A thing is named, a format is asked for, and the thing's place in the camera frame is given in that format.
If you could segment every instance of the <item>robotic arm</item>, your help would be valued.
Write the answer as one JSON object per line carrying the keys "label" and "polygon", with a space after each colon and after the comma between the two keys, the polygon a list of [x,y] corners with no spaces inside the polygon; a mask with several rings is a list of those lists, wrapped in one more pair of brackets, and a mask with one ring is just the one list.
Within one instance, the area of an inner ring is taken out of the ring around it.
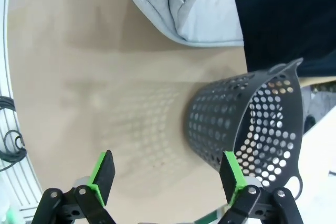
{"label": "robotic arm", "polygon": [[[87,185],[45,190],[32,224],[73,224],[86,218],[90,224],[116,224],[105,210],[115,175],[111,151],[102,153]],[[229,210],[219,224],[244,224],[248,218],[264,224],[303,224],[290,190],[277,188],[267,192],[247,185],[233,152],[224,152],[219,175]]]}

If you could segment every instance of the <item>perforated basket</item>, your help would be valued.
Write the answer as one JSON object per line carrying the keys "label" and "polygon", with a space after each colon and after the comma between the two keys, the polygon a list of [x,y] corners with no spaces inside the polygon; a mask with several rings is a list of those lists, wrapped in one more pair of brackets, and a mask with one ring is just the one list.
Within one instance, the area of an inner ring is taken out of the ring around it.
{"label": "perforated basket", "polygon": [[273,190],[297,177],[303,130],[301,59],[210,83],[191,100],[185,134],[191,148],[219,171],[234,151],[244,175]]}

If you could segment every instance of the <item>clear plastic object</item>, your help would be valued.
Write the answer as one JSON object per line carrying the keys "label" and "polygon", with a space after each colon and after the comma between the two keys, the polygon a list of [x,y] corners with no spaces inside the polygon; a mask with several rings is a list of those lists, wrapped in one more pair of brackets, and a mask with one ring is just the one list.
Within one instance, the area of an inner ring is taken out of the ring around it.
{"label": "clear plastic object", "polygon": [[11,194],[0,177],[0,224],[24,224],[25,221],[11,199]]}

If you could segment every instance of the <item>folded gray cloth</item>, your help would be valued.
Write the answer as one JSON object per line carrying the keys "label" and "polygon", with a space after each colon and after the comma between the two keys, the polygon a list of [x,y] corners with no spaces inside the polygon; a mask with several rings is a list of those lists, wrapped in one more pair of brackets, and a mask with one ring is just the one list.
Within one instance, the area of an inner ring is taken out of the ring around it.
{"label": "folded gray cloth", "polygon": [[133,0],[169,39],[195,47],[242,46],[235,0]]}

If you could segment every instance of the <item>white table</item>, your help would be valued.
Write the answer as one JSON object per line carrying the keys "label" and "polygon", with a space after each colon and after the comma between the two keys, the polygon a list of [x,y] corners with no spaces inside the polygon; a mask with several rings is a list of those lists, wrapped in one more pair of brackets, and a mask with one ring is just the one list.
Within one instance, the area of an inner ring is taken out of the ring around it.
{"label": "white table", "polygon": [[117,223],[193,221],[225,203],[181,126],[198,87],[246,71],[242,48],[171,42],[131,0],[10,0],[8,22],[18,118],[43,189],[69,189],[111,149]]}

